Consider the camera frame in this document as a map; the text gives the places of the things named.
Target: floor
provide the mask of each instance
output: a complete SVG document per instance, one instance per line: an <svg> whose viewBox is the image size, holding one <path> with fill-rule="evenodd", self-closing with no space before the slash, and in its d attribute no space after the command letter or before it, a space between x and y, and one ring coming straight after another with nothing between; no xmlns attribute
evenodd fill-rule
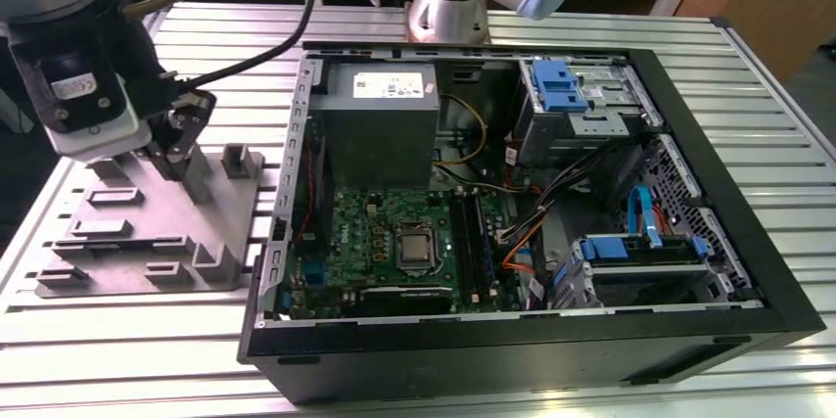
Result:
<svg viewBox="0 0 836 418"><path fill-rule="evenodd" d="M816 126L836 144L836 60L821 49L785 84Z"/></svg>

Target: motherboard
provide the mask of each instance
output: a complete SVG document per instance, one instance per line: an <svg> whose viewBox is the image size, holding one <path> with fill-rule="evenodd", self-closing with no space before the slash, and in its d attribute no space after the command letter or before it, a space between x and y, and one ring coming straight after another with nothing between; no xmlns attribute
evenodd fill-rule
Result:
<svg viewBox="0 0 836 418"><path fill-rule="evenodd" d="M520 309L516 275L496 272L505 213L494 193L337 192L328 255L300 263L296 316Z"/></svg>

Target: ram slot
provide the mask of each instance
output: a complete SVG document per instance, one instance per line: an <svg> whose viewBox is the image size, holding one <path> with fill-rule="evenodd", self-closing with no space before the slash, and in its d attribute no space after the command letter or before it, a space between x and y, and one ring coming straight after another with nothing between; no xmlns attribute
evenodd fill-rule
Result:
<svg viewBox="0 0 836 418"><path fill-rule="evenodd" d="M456 246L458 290L462 302L486 299L489 281L485 260L485 228L477 195L449 198L450 228Z"/></svg>

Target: power supply label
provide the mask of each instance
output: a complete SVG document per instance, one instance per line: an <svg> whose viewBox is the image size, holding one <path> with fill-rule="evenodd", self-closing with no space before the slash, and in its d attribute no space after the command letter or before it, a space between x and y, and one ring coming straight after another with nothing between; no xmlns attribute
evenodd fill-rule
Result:
<svg viewBox="0 0 836 418"><path fill-rule="evenodd" d="M420 72L361 72L353 76L354 98L422 98Z"/></svg>

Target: cpu socket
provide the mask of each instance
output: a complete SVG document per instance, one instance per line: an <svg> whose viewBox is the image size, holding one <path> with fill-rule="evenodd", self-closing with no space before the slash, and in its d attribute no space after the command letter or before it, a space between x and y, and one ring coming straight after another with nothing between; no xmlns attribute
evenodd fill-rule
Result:
<svg viewBox="0 0 836 418"><path fill-rule="evenodd" d="M410 276L421 276L436 266L432 226L420 222L404 222L394 233L397 241L394 266Z"/></svg>

